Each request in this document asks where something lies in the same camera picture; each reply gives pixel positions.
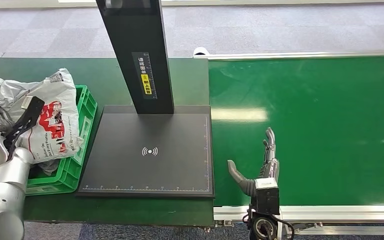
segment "cable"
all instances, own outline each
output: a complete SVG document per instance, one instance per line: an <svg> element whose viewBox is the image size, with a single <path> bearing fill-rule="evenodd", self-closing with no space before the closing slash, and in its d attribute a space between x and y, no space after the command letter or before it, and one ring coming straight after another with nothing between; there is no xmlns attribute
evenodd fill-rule
<svg viewBox="0 0 384 240"><path fill-rule="evenodd" d="M278 222L281 222L281 223L283 223L283 224L286 224L288 227L290 227L290 229L291 229L291 234L290 234L290 239L289 240L294 240L294 237L295 237L295 229L294 229L294 226L292 226L292 224L290 224L289 222L287 222L287 221L284 221L284 220L280 220L279 218L277 218L277 217L275 217L275 215L271 215L271 217L274 219L274 220L276 220L276 221L278 221Z"/></svg>
<svg viewBox="0 0 384 240"><path fill-rule="evenodd" d="M245 218L246 218L246 217L249 217L248 213L247 213L245 216L242 217L242 222L243 222L244 224L248 224L248 220L245 221Z"/></svg>

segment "green plastic crate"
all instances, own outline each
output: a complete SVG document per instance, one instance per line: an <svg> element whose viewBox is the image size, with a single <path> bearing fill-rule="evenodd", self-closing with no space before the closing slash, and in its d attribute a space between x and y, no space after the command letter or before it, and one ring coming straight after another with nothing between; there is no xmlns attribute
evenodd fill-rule
<svg viewBox="0 0 384 240"><path fill-rule="evenodd" d="M36 178L29 179L27 181L27 196L72 193L79 185L86 148L88 147L92 123L94 122L98 104L87 86L76 85L75 89L78 127L80 137L84 139L84 144L80 146L80 150L76 155L61 159L58 169L51 176L40 173Z"/></svg>

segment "yellow label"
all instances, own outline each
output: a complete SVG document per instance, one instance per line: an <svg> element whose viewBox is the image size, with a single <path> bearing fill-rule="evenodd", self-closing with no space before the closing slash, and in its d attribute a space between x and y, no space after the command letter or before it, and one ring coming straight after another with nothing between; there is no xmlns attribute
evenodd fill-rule
<svg viewBox="0 0 384 240"><path fill-rule="evenodd" d="M142 78L143 90L146 95L152 95L150 79L148 78L148 74L141 74L140 78Z"/></svg>

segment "metal bracket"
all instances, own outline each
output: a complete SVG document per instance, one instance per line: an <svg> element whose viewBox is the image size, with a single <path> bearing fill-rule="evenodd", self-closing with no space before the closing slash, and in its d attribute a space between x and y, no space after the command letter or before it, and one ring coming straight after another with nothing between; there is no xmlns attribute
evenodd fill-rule
<svg viewBox="0 0 384 240"><path fill-rule="evenodd" d="M232 220L215 220L214 221L214 227L234 227Z"/></svg>

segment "gray carpet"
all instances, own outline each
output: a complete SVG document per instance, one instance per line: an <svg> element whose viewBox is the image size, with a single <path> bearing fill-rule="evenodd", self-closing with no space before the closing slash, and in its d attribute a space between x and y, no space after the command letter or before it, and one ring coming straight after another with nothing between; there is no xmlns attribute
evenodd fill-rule
<svg viewBox="0 0 384 240"><path fill-rule="evenodd" d="M169 57L384 51L384 4L165 7ZM114 57L96 8L0 9L0 57ZM202 229L26 222L26 240L245 240L243 224ZM384 240L384 236L297 239Z"/></svg>

